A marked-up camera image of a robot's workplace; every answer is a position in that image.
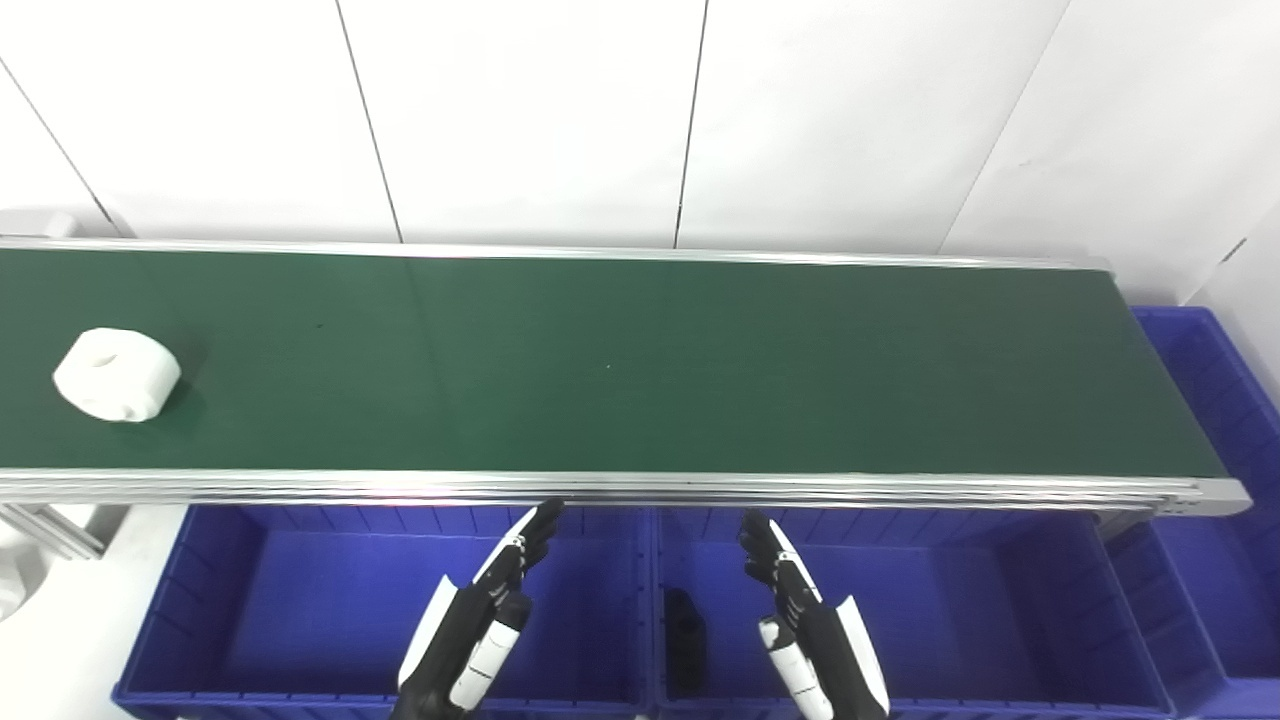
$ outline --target panel seam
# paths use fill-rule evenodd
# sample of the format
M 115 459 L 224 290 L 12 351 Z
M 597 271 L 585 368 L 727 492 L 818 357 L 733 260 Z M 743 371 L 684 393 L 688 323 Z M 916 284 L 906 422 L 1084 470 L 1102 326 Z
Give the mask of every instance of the panel seam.
M 698 60 L 694 63 L 694 94 L 689 100 L 689 128 L 685 132 L 685 159 L 680 167 L 680 197 L 676 200 L 676 232 L 671 249 L 680 249 L 680 220 L 685 214 L 685 182 L 689 179 L 689 149 L 694 141 L 694 113 L 698 110 L 698 81 L 703 74 L 703 46 L 707 44 L 707 13 L 712 0 L 703 0 L 703 27 L 698 33 Z
M 396 240 L 404 242 L 404 233 L 401 232 L 399 215 L 396 213 L 396 199 L 392 197 L 392 186 L 387 182 L 387 167 L 383 164 L 383 152 L 378 147 L 378 133 L 374 131 L 374 118 L 369 114 L 369 100 L 365 97 L 365 83 L 360 79 L 360 67 L 356 64 L 356 51 L 351 47 L 351 35 L 347 32 L 347 18 L 342 14 L 342 0 L 333 0 L 338 10 L 338 24 L 342 26 L 342 40 L 347 45 L 347 58 L 351 60 L 351 74 L 356 78 L 356 92 L 360 94 L 360 108 L 365 113 L 365 124 L 369 127 L 369 140 L 374 146 L 374 158 L 378 160 L 378 176 L 383 181 L 383 192 L 387 193 L 387 206 L 392 211 L 392 224 L 396 225 Z
M 18 88 L 18 95 L 22 96 L 22 100 L 23 102 L 27 104 L 27 108 L 31 108 L 32 114 L 36 115 L 36 120 L 40 122 L 40 127 L 45 128 L 45 133 L 49 136 L 49 140 L 54 142 L 54 146 L 58 147 L 58 152 L 61 154 L 64 160 L 67 160 L 67 164 L 70 167 L 72 172 L 76 173 L 76 179 L 79 181 L 81 186 L 84 188 L 84 192 L 88 193 L 90 199 L 93 201 L 93 205 L 97 208 L 97 211 L 102 214 L 102 218 L 105 218 L 106 222 L 111 225 L 111 229 L 115 231 L 116 237 L 132 237 L 132 233 L 125 234 L 124 232 L 122 232 L 120 225 L 115 222 L 115 218 L 113 218 L 111 214 L 106 211 L 106 206 L 102 205 L 102 200 L 99 199 L 97 193 L 93 192 L 93 188 L 90 187 L 88 181 L 84 179 L 84 173 L 82 173 L 79 167 L 76 165 L 76 161 L 72 160 L 70 154 L 67 152 L 67 149 L 63 146 L 61 141 L 58 140 L 56 135 L 54 135 L 54 129 L 49 127 L 49 123 L 45 120 L 45 117 L 40 114 L 40 110 L 36 108 L 36 104 L 32 102 L 31 96 L 27 95 L 27 90 L 22 87 L 20 82 L 18 82 L 18 77 L 13 74 L 13 70 L 9 68 L 9 64 L 4 61 L 4 58 L 0 58 L 0 68 L 4 68 L 5 74 L 9 76 L 10 81 L 13 81 L 13 86 Z
M 1014 113 L 1018 111 L 1018 106 L 1023 101 L 1023 96 L 1027 95 L 1027 88 L 1030 87 L 1032 81 L 1036 78 L 1036 73 L 1039 70 L 1041 63 L 1044 61 L 1044 55 L 1048 53 L 1050 45 L 1053 44 L 1053 38 L 1057 37 L 1057 28 L 1062 27 L 1062 18 L 1071 9 L 1071 1 L 1068 0 L 1066 5 L 1062 6 L 1062 13 L 1057 17 L 1057 22 L 1053 23 L 1053 29 L 1048 33 L 1048 40 L 1044 41 L 1044 46 L 1041 47 L 1039 56 L 1036 58 L 1036 64 L 1032 67 L 1032 72 L 1027 73 L 1027 81 L 1023 82 L 1023 88 L 1018 91 L 1018 97 L 1014 99 L 1014 104 L 1009 106 L 1009 114 L 1005 115 L 1005 122 L 1000 124 L 1000 132 L 996 133 L 996 138 L 992 140 L 991 147 L 987 149 L 987 156 L 982 159 L 982 165 L 978 167 L 978 172 L 973 176 L 973 182 L 969 183 L 969 190 L 965 191 L 964 199 L 960 205 L 956 206 L 956 211 L 951 215 L 951 223 L 947 224 L 947 232 L 942 233 L 942 240 L 938 246 L 933 249 L 934 255 L 941 255 L 942 249 L 946 247 L 947 241 L 951 240 L 951 231 L 955 229 L 956 223 L 960 220 L 960 214 L 964 213 L 964 206 L 969 204 L 969 197 L 973 195 L 975 187 L 978 187 L 978 181 L 982 174 L 987 172 L 987 164 L 991 163 L 991 156 L 996 154 L 996 146 L 1000 145 L 1000 138 L 1005 136 L 1005 131 L 1009 128 L 1010 120 L 1014 119 Z

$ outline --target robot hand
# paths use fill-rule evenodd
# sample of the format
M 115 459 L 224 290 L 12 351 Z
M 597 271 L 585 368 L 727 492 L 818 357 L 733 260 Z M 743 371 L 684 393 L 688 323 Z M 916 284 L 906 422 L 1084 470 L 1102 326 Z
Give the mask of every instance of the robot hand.
M 806 720 L 886 720 L 888 691 L 858 605 L 823 605 L 791 541 L 759 510 L 742 518 L 746 574 L 773 591 L 760 638 Z
M 440 578 L 401 665 L 389 720 L 461 720 L 480 705 L 529 620 L 532 601 L 520 585 L 547 556 L 563 509 L 549 500 L 526 512 L 470 585 Z

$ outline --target white wall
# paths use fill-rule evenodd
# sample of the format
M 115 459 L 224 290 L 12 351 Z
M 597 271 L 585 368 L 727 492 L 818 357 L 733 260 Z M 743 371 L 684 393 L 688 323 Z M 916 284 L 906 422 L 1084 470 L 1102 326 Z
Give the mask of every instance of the white wall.
M 680 247 L 937 252 L 1065 6 L 713 0 Z
M 1280 202 L 1217 265 L 1190 305 L 1213 310 L 1249 368 L 1280 405 Z
M 333 3 L 0 0 L 0 58 L 140 237 L 397 240 Z
M 700 0 L 360 0 L 406 242 L 669 247 Z
M 0 209 L 58 209 L 88 234 L 115 229 L 93 204 L 54 138 L 0 67 Z
M 396 241 L 394 201 L 411 242 L 660 247 L 678 213 L 680 247 L 1087 252 L 1169 302 L 1280 197 L 1274 0 L 342 10 L 0 0 L 0 58 L 140 237 Z M 0 102 L 0 161 L 64 178 L 0 206 L 86 208 Z
M 1280 5 L 1074 0 L 942 246 L 1172 302 L 1280 197 Z

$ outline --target blue storage box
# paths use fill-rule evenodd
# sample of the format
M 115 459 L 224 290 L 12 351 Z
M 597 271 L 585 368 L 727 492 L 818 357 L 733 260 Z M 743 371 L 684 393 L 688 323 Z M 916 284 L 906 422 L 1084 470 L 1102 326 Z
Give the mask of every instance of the blue storage box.
M 772 514 L 828 602 L 852 594 L 897 717 L 1167 717 L 1092 518 L 956 510 Z M 707 625 L 705 683 L 662 716 L 796 719 L 760 644 L 769 592 L 742 571 L 741 511 L 659 511 L 657 582 Z M 654 614 L 663 623 L 662 603 Z M 663 633 L 657 633 L 664 657 Z
M 387 717 L 442 574 L 471 580 L 507 507 L 192 507 L 114 700 L 143 719 Z M 535 612 L 483 708 L 631 719 L 650 696 L 644 510 L 567 509 Z
M 1134 313 L 1254 506 L 1133 528 L 1116 573 L 1179 715 L 1280 717 L 1280 418 L 1212 313 Z

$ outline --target aluminum rail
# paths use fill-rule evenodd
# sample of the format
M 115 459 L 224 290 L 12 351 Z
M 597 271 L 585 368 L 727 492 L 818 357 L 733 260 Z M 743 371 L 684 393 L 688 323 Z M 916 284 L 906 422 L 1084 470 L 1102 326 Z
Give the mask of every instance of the aluminum rail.
M 952 255 L 856 255 L 840 252 L 756 252 L 748 250 L 671 250 L 625 247 L 525 247 L 506 245 L 270 242 L 246 240 L 49 238 L 0 234 L 0 250 L 78 250 L 105 252 L 269 252 L 358 255 L 367 258 L 654 260 L 678 263 L 758 263 L 771 265 L 868 265 L 891 268 L 989 268 L 1027 270 L 1106 270 L 1100 258 L 964 258 Z
M 768 505 L 1144 510 L 1229 515 L 1251 505 L 1228 478 L 436 470 L 0 469 L 0 502 Z
M 97 560 L 106 546 L 46 505 L 0 503 L 0 520 L 67 560 Z

